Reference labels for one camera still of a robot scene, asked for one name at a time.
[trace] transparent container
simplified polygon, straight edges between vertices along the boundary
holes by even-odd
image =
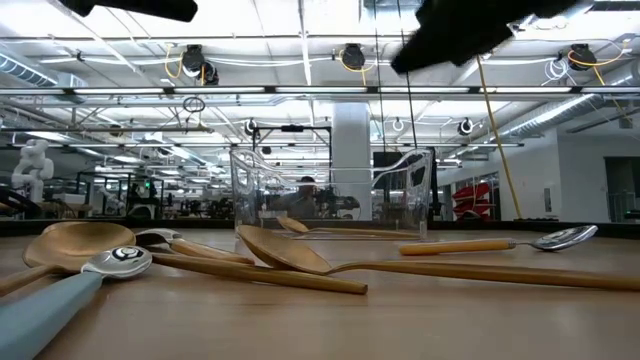
[[[340,222],[341,227],[412,231],[426,240],[432,156],[418,149],[381,168],[283,168],[251,150],[233,150],[236,226],[262,226],[287,215],[313,227]]]

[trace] pillar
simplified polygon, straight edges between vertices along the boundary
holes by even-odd
[[[331,133],[332,180],[336,184],[336,194],[353,196],[360,203],[360,209],[341,210],[338,214],[351,214],[354,220],[371,220],[371,149],[367,104],[336,103]]]

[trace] gold spoon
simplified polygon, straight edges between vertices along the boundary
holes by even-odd
[[[521,284],[640,290],[640,278],[637,277],[513,266],[369,261],[332,267],[300,240],[293,240],[270,230],[248,225],[239,226],[237,232],[251,252],[265,263],[276,269],[298,270],[309,274],[329,275],[347,270],[368,269]]]
[[[278,223],[280,225],[297,234],[308,234],[311,232],[330,232],[335,234],[347,234],[347,235],[374,235],[374,236],[383,236],[383,237],[394,237],[394,238],[403,238],[403,239],[419,239],[420,236],[418,234],[412,234],[401,231],[391,231],[391,230],[366,230],[366,229],[349,229],[349,228],[315,228],[309,229],[303,223],[294,220],[287,216],[278,216],[276,217]]]

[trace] ceiling light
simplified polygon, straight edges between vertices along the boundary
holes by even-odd
[[[144,94],[163,94],[164,90],[162,88],[84,88],[84,89],[75,89],[74,90],[78,95],[110,95],[110,94],[136,94],[136,95],[144,95]]]
[[[568,93],[569,91],[571,91],[571,88],[568,86],[499,87],[494,89],[494,91],[498,93]]]
[[[367,88],[364,86],[340,86],[340,87],[329,87],[329,86],[287,86],[287,87],[277,87],[277,93],[363,93],[366,92]]]
[[[380,88],[380,91],[385,92],[395,92],[395,93],[408,93],[408,88],[406,86],[383,86]],[[469,92],[468,87],[447,87],[447,86],[412,86],[411,92],[414,93],[467,93]]]
[[[180,87],[173,90],[176,94],[237,94],[262,93],[264,87]]]
[[[174,87],[176,86],[176,84],[173,81],[171,81],[171,80],[169,80],[167,78],[160,79],[160,81],[163,82],[163,83],[167,83],[167,84],[169,84],[171,86],[174,86]]]
[[[29,131],[26,134],[31,136],[36,136],[42,139],[52,140],[52,141],[68,141],[69,140],[69,138],[67,138],[64,135],[60,135],[60,134],[52,133],[48,131]]]
[[[129,164],[135,164],[135,163],[144,162],[144,161],[142,161],[142,160],[140,160],[138,158],[134,158],[132,156],[122,156],[122,155],[114,156],[113,159],[114,160],[118,160],[118,161],[122,161],[122,162],[126,162],[126,163],[129,163]]]
[[[0,89],[0,95],[64,95],[62,89]]]
[[[402,131],[404,129],[404,123],[400,121],[400,118],[396,118],[396,121],[393,122],[393,130]]]
[[[640,93],[640,87],[629,86],[597,86],[582,88],[583,93]]]

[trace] metal frame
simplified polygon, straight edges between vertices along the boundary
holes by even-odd
[[[291,133],[291,132],[298,132],[298,131],[289,131],[287,129],[288,126],[291,125],[284,125],[284,126],[256,126],[253,128],[253,131],[251,133],[251,149],[253,151],[256,151],[256,147],[260,144],[262,144],[262,142],[269,137],[269,135],[271,135],[272,132],[274,132],[275,130],[280,130],[282,132],[287,132],[287,133]],[[329,170],[331,170],[331,167],[333,166],[333,136],[331,134],[331,130],[332,127],[331,126],[295,126],[296,130],[311,130],[319,139],[320,141],[322,141],[324,143],[324,145],[320,145],[320,144],[315,144],[312,143],[314,145],[314,147],[327,147],[329,148]],[[260,133],[260,130],[267,130],[267,133],[260,138],[260,140],[256,143],[258,134]],[[320,136],[320,134],[317,133],[316,130],[325,130],[326,132],[329,133],[329,142],[327,143],[322,136]],[[271,143],[266,143],[265,146],[270,146],[270,147],[278,147],[278,146],[273,146],[271,145]],[[286,147],[295,147],[298,146],[298,144],[296,143],[289,143],[285,145]],[[329,182],[331,182],[331,171],[329,171]]]

